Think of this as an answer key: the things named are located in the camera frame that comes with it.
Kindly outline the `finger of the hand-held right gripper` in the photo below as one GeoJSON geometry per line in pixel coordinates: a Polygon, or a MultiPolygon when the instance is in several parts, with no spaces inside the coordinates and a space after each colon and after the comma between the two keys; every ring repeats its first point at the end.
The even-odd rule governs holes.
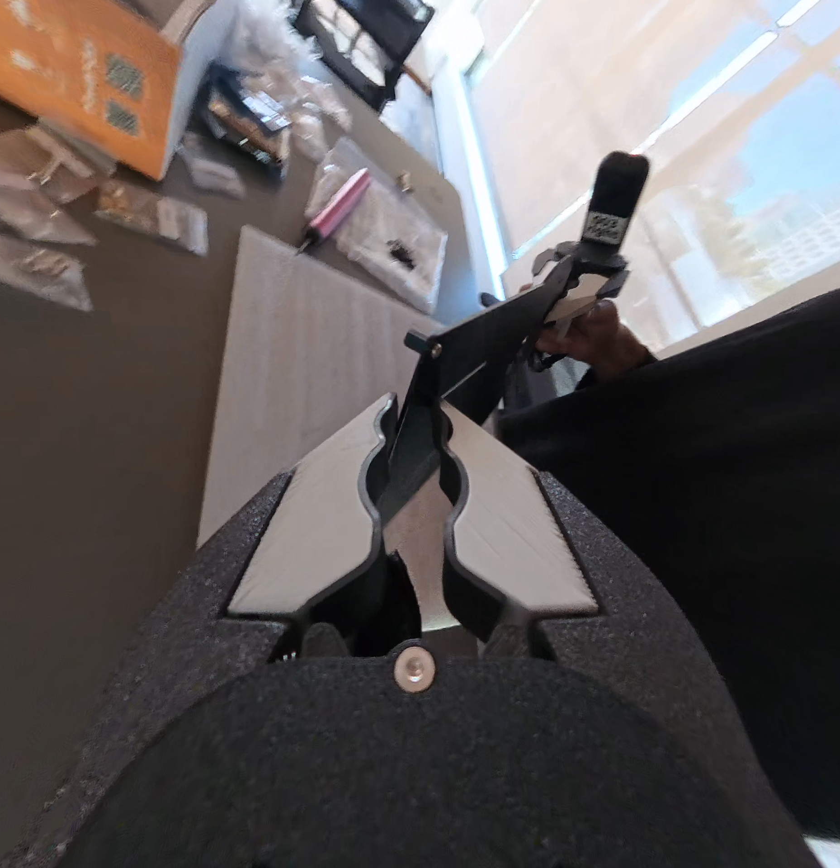
{"type": "Polygon", "coordinates": [[[577,286],[559,298],[547,313],[548,321],[570,321],[591,309],[610,278],[597,274],[579,277],[577,286]]]}

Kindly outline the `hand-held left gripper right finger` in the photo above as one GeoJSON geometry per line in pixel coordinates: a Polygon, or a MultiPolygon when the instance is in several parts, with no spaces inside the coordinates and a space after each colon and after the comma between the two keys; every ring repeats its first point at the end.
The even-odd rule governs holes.
{"type": "Polygon", "coordinates": [[[464,627],[592,617],[598,602],[533,467],[447,402],[435,420],[442,587],[464,627]]]}

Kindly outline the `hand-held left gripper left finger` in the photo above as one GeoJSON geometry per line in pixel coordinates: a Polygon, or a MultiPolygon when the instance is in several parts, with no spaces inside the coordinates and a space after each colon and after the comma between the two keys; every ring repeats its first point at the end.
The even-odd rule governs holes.
{"type": "Polygon", "coordinates": [[[378,499],[399,410],[385,393],[303,457],[293,470],[227,604],[230,617],[308,621],[356,580],[376,606],[382,552],[378,499]]]}

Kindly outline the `black metal plate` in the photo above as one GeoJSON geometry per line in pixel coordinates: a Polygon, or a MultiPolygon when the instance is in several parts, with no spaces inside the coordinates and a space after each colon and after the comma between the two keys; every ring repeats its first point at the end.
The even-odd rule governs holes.
{"type": "Polygon", "coordinates": [[[530,286],[512,298],[428,336],[390,447],[389,481],[378,509],[387,525],[439,466],[437,409],[448,401],[483,425],[500,403],[509,368],[523,345],[543,327],[562,289],[553,281],[530,286]]]}

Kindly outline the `person's right forearm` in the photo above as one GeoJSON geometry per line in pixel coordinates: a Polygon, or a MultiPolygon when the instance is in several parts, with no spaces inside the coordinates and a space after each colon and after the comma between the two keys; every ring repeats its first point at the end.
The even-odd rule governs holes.
{"type": "Polygon", "coordinates": [[[575,397],[593,472],[840,492],[840,288],[575,397]]]}

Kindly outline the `dark grey desk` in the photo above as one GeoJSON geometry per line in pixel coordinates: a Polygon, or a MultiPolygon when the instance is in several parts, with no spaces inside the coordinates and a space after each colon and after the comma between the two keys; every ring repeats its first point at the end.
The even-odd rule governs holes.
{"type": "Polygon", "coordinates": [[[94,311],[0,287],[0,866],[59,866],[90,787],[68,777],[116,702],[194,703],[270,661],[278,634],[188,623],[158,655],[140,630],[196,550],[241,228],[295,241],[314,168],[240,166],[210,198],[210,252],[176,251],[71,208],[94,311]],[[121,676],[113,700],[112,679],[121,676]]]}

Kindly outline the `person's right hand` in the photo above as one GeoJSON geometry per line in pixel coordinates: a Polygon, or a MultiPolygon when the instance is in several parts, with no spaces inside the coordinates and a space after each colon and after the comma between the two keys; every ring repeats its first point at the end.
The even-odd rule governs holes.
{"type": "Polygon", "coordinates": [[[534,348],[549,356],[563,355],[588,365],[578,388],[611,382],[653,362],[653,353],[620,320],[615,303],[601,299],[576,316],[560,334],[545,327],[534,348]]]}

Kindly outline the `window with roller blinds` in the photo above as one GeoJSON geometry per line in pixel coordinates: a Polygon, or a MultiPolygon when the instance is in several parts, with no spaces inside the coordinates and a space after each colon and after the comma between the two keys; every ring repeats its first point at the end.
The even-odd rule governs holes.
{"type": "Polygon", "coordinates": [[[840,287],[840,1],[439,5],[426,60],[484,291],[579,236],[614,150],[651,163],[620,305],[653,350],[840,287]]]}

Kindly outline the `white foam sheet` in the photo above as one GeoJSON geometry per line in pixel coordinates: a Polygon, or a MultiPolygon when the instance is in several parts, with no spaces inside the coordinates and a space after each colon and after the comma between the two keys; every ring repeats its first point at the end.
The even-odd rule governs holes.
{"type": "MultiPolygon", "coordinates": [[[[285,473],[286,487],[303,457],[385,393],[397,396],[400,414],[418,360],[404,345],[411,329],[428,336],[440,324],[356,278],[296,255],[252,226],[241,229],[199,545],[275,476],[285,473]]],[[[241,556],[227,616],[227,604],[281,496],[264,509],[262,529],[252,532],[250,551],[241,556]]],[[[374,573],[380,595],[363,620],[359,604],[372,599],[366,583],[356,580],[317,607],[310,620],[278,622],[325,622],[347,633],[366,627],[388,593],[387,561],[382,533],[374,573]]]]}

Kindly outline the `large clear plastic bag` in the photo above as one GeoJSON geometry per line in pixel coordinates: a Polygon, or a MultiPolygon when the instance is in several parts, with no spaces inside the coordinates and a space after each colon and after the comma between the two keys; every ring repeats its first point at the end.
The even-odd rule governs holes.
{"type": "Polygon", "coordinates": [[[371,185],[356,209],[327,241],[369,275],[423,314],[436,310],[448,235],[348,137],[341,137],[318,164],[306,203],[306,223],[344,182],[369,168],[371,185]],[[409,271],[393,261],[387,241],[399,239],[415,253],[409,271]]]}

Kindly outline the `pink electric screwdriver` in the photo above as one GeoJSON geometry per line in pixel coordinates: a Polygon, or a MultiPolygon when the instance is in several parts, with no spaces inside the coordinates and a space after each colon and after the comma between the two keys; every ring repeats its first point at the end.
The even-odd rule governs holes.
{"type": "Polygon", "coordinates": [[[308,248],[320,245],[333,236],[363,199],[371,180],[369,168],[362,168],[349,177],[307,221],[296,255],[305,253],[308,248]]]}

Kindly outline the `black wooden chair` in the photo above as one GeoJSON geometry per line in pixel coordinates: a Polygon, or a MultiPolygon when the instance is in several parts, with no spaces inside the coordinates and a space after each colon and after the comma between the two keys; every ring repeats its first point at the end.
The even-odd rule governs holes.
{"type": "Polygon", "coordinates": [[[299,33],[315,37],[326,67],[377,114],[396,100],[402,66],[436,13],[421,1],[295,3],[299,33]]]}

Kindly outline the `dark foil parts bag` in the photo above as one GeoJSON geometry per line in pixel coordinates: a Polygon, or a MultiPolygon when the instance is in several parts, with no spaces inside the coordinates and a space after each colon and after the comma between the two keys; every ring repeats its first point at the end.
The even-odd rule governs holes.
{"type": "Polygon", "coordinates": [[[282,180],[291,158],[293,123],[281,103],[250,87],[240,71],[212,64],[198,92],[200,122],[218,141],[282,180]]]}

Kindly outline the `scattered small hardware bags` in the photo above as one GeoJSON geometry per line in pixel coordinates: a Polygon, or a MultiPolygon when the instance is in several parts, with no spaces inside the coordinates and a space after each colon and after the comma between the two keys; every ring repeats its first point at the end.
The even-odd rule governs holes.
{"type": "Polygon", "coordinates": [[[94,217],[181,252],[209,252],[200,206],[117,176],[98,147],[45,121],[0,133],[0,285],[80,312],[94,309],[73,253],[98,239],[67,210],[93,195],[94,217]]]}

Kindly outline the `orange cardboard box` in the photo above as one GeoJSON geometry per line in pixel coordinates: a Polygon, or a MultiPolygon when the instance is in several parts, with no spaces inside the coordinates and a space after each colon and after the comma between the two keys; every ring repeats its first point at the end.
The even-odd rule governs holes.
{"type": "Polygon", "coordinates": [[[238,7],[0,1],[0,97],[162,180],[238,7]]]}

